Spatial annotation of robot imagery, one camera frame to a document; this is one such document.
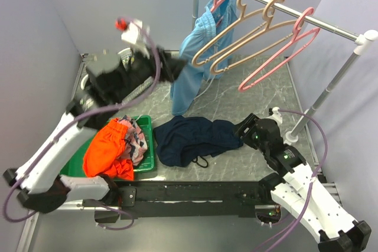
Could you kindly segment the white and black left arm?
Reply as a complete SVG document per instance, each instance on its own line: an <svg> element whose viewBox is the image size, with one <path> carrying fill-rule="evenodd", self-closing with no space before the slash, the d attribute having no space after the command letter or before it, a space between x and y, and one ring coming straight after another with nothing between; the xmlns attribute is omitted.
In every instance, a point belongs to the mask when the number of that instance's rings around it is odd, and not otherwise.
<svg viewBox="0 0 378 252"><path fill-rule="evenodd" d="M4 180L26 210L47 214L67 201L93 199L105 206L118 197L109 174L90 178L60 173L76 150L103 128L121 109L132 107L153 89L126 103L123 100L149 78L154 84L175 81L187 61L158 48L157 52L132 52L127 63L119 54L94 54L86 65L88 80L66 107L58 125L36 153L19 168L9 168Z"/></svg>

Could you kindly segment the navy blue shorts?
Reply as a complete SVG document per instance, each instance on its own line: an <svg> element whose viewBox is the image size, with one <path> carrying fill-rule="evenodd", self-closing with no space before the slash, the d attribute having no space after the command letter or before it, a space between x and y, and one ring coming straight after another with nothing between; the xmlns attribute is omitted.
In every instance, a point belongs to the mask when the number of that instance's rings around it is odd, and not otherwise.
<svg viewBox="0 0 378 252"><path fill-rule="evenodd" d="M165 166L185 168L198 158L215 157L243 146L228 120L175 116L153 130L157 155Z"/></svg>

